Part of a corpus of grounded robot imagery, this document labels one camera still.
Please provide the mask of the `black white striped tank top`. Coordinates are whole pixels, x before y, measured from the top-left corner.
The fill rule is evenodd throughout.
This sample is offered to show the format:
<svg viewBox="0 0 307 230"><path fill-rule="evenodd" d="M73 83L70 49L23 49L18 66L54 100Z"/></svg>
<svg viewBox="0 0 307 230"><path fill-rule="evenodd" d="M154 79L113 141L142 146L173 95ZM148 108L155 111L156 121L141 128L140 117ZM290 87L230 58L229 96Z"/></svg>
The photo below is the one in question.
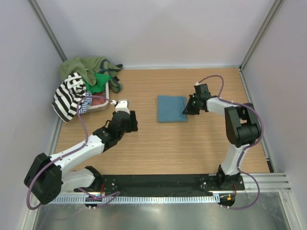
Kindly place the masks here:
<svg viewBox="0 0 307 230"><path fill-rule="evenodd" d="M77 72L70 74L56 89L52 107L63 122L71 121L77 114L77 104L86 92L83 78Z"/></svg>

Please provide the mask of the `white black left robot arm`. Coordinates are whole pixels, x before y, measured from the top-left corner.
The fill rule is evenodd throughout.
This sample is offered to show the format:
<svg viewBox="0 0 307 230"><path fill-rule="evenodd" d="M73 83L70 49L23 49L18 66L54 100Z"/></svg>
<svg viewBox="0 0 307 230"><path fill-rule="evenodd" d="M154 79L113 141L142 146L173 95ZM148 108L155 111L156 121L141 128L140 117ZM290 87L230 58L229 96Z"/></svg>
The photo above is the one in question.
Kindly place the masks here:
<svg viewBox="0 0 307 230"><path fill-rule="evenodd" d="M125 133L136 132L138 122L135 111L113 113L106 125L97 129L83 142L47 156L37 155L24 179L24 184L42 205L53 201L61 192L82 188L98 191L103 177L92 166L74 171L73 168L88 158L101 154L115 146Z"/></svg>

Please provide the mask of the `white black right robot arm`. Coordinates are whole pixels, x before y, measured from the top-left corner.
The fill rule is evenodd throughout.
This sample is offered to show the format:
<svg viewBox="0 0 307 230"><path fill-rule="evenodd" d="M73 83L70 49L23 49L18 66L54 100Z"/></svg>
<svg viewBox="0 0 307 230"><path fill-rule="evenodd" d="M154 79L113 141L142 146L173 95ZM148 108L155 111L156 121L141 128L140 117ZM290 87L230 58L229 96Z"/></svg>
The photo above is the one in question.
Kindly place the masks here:
<svg viewBox="0 0 307 230"><path fill-rule="evenodd" d="M241 161L247 150L261 137L259 115L252 103L240 104L212 96L207 84L196 83L194 88L195 93L189 96L182 113L198 115L203 110L224 117L230 146L216 173L216 184L220 189L229 190L239 181Z"/></svg>

